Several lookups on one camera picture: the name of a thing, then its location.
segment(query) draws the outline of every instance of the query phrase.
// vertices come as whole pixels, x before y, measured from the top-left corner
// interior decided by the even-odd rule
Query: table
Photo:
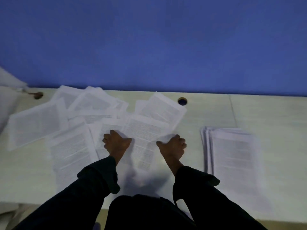
[[[50,100],[55,89],[32,88],[42,91],[40,100],[23,94],[15,112],[20,112]],[[147,100],[153,92],[107,91],[129,103],[133,112],[135,101]],[[184,165],[204,170],[204,155],[199,129],[202,126],[240,127],[252,132],[261,141],[267,181],[267,196],[273,214],[247,210],[261,220],[307,222],[307,98],[227,95],[206,93],[164,92],[177,101],[188,100],[187,113],[175,134],[188,145],[181,161]],[[42,204],[56,194],[52,162],[47,156],[44,140],[8,152],[7,129],[0,135],[0,201]],[[163,170],[166,165],[161,162]],[[171,189],[174,177],[169,176],[160,192]],[[108,208],[112,195],[106,197]]]

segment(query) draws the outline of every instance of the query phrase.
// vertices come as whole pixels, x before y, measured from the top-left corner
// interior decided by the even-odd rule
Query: blue backdrop
[[[0,0],[30,86],[307,96],[307,0]]]

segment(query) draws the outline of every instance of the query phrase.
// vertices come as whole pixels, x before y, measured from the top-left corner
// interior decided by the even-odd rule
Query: dark sleeve
[[[175,177],[174,202],[184,200],[198,229],[225,225],[234,229],[266,229],[214,187],[219,183],[213,175],[183,166]]]
[[[118,193],[116,164],[107,157],[86,166],[78,179],[23,220],[15,229],[93,229],[103,200]]]

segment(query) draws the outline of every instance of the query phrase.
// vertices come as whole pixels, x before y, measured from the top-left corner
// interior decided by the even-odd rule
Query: white tabletop
[[[16,112],[49,101],[55,89],[33,89],[44,92],[40,100],[24,94]],[[135,101],[148,100],[153,92],[107,91],[129,102],[133,112]],[[204,155],[199,129],[202,126],[240,127],[261,140],[267,196],[273,214],[247,210],[262,220],[307,222],[307,98],[164,92],[177,101],[188,100],[187,113],[174,133],[186,139],[188,145],[181,161],[184,165],[204,169]],[[42,204],[56,194],[52,162],[47,157],[44,140],[22,148],[6,150],[7,129],[0,135],[0,201]],[[169,194],[174,177],[169,176],[159,193]],[[114,196],[105,198],[108,208]]]

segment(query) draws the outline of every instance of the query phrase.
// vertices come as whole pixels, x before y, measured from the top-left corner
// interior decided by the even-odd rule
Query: black shirt
[[[183,166],[175,177],[173,198],[174,203],[184,200],[194,221],[162,197],[119,196],[109,207],[105,229],[266,229],[214,187],[219,183],[213,175]],[[15,229],[92,230],[104,198],[119,190],[115,160],[109,156],[86,166],[75,182]]]

